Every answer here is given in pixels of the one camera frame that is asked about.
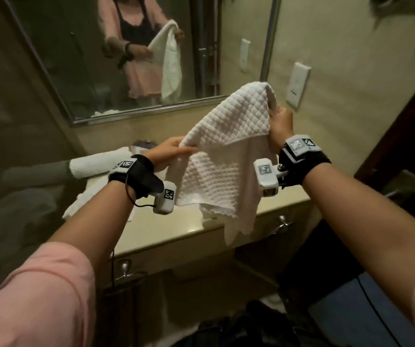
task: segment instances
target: textured towel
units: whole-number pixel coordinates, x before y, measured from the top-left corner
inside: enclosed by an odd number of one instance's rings
[[[163,67],[161,87],[163,104],[176,103],[181,92],[180,48],[175,38],[177,30],[177,23],[170,20],[148,46],[153,51],[153,62]]]
[[[276,110],[268,83],[246,84],[222,101],[185,136],[181,146],[199,152],[172,163],[166,180],[177,185],[176,204],[200,204],[205,218],[225,223],[225,242],[254,227],[262,197],[253,163],[276,162],[268,145],[268,108]]]
[[[95,183],[92,186],[88,187],[83,193],[80,193],[79,195],[77,195],[77,200],[74,201],[74,203],[68,207],[68,209],[63,214],[62,218],[63,219],[71,218],[74,214],[76,214],[78,210],[82,208],[84,204],[89,202],[89,200],[92,197],[94,197],[103,187],[105,187],[107,183],[108,183],[108,175],[103,175],[102,177],[100,177],[97,181],[95,181]],[[132,220],[133,216],[135,215],[136,210],[137,210],[136,207],[132,209],[132,212],[129,215],[129,219],[127,220],[128,222]]]
[[[89,178],[109,172],[116,164],[131,156],[129,148],[122,147],[115,151],[75,158],[71,160],[69,168],[76,179]]]

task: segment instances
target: switch plate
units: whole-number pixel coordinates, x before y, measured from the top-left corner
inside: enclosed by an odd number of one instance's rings
[[[251,42],[249,40],[241,40],[241,51],[239,56],[239,68],[246,73],[248,71],[248,55],[249,55],[249,45]]]
[[[288,90],[286,92],[286,101],[295,108],[299,106],[303,89],[307,78],[309,77],[310,67],[304,66],[302,63],[296,62],[289,79]]]

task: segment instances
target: pink cardigan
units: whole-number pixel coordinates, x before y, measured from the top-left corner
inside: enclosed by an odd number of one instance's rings
[[[415,291],[413,294],[415,324]],[[0,347],[89,346],[95,324],[95,277],[85,255],[48,242],[0,287]]]
[[[125,4],[118,2],[118,5],[125,21],[132,25],[139,25],[142,22],[143,12],[138,2],[135,0]],[[145,6],[153,28],[156,25],[163,27],[168,22],[156,0],[145,0]],[[98,16],[105,39],[113,36],[123,40],[119,16],[113,0],[98,0]],[[124,72],[130,87],[129,97],[136,99],[161,94],[163,80],[161,66],[148,60],[133,60],[126,62]]]

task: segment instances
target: drawer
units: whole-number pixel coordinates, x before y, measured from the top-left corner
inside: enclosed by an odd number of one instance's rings
[[[166,269],[175,268],[214,254],[219,254],[233,247],[239,247],[258,241],[268,236],[281,223],[280,215],[285,215],[287,221],[292,221],[293,231],[301,231],[306,223],[307,214],[311,208],[310,201],[302,202],[258,216],[254,222],[254,231],[249,235],[239,234],[233,245],[227,246],[224,240],[224,228],[208,230],[189,237],[181,238],[147,250],[115,258],[114,277],[123,275],[122,263],[128,261],[130,268],[127,274],[139,273],[128,280],[121,279],[115,284],[139,279],[144,275],[159,273]],[[111,285],[111,264],[108,263],[102,272],[97,275],[97,284],[100,287]]]

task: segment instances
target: bathroom counter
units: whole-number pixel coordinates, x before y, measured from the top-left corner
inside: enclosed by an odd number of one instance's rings
[[[90,179],[87,187],[95,180],[96,178]],[[153,200],[154,198],[149,196],[139,200],[138,203],[153,204]],[[308,200],[309,197],[301,186],[288,187],[280,190],[274,197],[262,198],[257,215]],[[218,220],[204,220],[198,204],[175,206],[174,211],[169,215],[154,214],[151,207],[138,208],[132,221],[125,226],[114,254],[115,256],[131,254],[221,227],[223,224]]]

